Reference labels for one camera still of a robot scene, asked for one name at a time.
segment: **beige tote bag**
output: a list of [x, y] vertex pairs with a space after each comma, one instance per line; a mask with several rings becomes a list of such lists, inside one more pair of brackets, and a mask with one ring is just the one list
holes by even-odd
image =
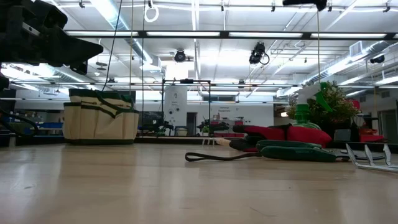
[[69, 89], [64, 103], [63, 135], [72, 144], [132, 144], [137, 135], [138, 111], [130, 96]]

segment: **window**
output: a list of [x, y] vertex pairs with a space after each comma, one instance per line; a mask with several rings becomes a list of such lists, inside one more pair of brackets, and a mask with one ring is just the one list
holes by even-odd
[[[229, 95], [212, 95], [210, 97], [211, 101], [235, 101], [235, 96], [229, 96]], [[208, 95], [203, 95], [203, 101], [209, 101], [209, 96]]]
[[390, 97], [390, 91], [381, 92], [381, 98], [387, 98], [387, 97]]
[[359, 97], [359, 102], [360, 103], [366, 102], [366, 95]]

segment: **light fixture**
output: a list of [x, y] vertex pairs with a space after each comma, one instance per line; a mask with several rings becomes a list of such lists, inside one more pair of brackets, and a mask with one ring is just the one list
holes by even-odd
[[338, 88], [374, 88], [374, 86], [338, 86]]
[[230, 37], [272, 37], [272, 38], [300, 38], [302, 33], [289, 32], [230, 32]]
[[380, 80], [380, 81], [376, 82], [376, 85], [384, 85], [384, 84], [393, 83], [393, 82], [398, 82], [398, 76], [389, 77], [389, 78]]
[[162, 36], [162, 37], [173, 37], [173, 36], [181, 36], [181, 37], [218, 37], [220, 36], [220, 32], [179, 32], [179, 31], [149, 31], [147, 32], [148, 36]]
[[358, 81], [358, 80], [360, 80], [360, 79], [361, 79], [361, 78], [359, 78], [359, 77], [350, 78], [349, 80], [346, 80], [346, 81], [340, 83], [339, 85], [347, 85], [347, 84], [356, 82], [356, 81]]
[[[78, 36], [78, 37], [113, 37], [114, 31], [67, 31], [67, 34], [70, 36]], [[138, 36], [138, 32], [136, 31], [116, 31], [116, 37], [136, 37]]]
[[358, 94], [363, 93], [363, 92], [365, 92], [365, 91], [366, 91], [366, 90], [355, 91], [355, 92], [353, 92], [353, 93], [348, 93], [346, 96], [355, 96], [355, 95], [358, 95]]
[[[319, 34], [320, 38], [384, 38], [387, 34], [336, 34], [336, 33], [323, 33]], [[318, 34], [311, 34], [311, 38], [318, 38]]]
[[38, 91], [39, 90], [38, 88], [36, 88], [34, 86], [31, 86], [31, 85], [28, 85], [28, 84], [21, 84], [21, 85], [12, 84], [12, 85], [18, 86], [18, 87], [21, 87], [21, 88], [25, 88], [25, 89], [28, 89], [28, 90], [33, 90], [33, 91]]

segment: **wooden tabletop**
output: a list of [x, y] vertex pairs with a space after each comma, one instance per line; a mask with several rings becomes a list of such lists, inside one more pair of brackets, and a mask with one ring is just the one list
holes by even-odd
[[349, 162], [186, 162], [223, 146], [0, 150], [0, 223], [398, 223], [397, 174]]

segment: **metal rake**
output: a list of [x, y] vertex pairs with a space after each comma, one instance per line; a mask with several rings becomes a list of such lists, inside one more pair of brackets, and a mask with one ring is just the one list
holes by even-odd
[[375, 165], [375, 163], [373, 162], [372, 152], [370, 151], [368, 145], [365, 145], [365, 155], [369, 162], [368, 165], [358, 163], [355, 158], [353, 150], [350, 148], [350, 146], [348, 144], [346, 144], [346, 148], [347, 148], [347, 153], [349, 155], [349, 158], [351, 159], [351, 161], [353, 161], [353, 164], [358, 168], [389, 171], [389, 172], [398, 172], [398, 166], [391, 164], [391, 152], [390, 152], [390, 149], [388, 148], [387, 144], [385, 144], [384, 148], [383, 148], [384, 161], [386, 162], [385, 166]]

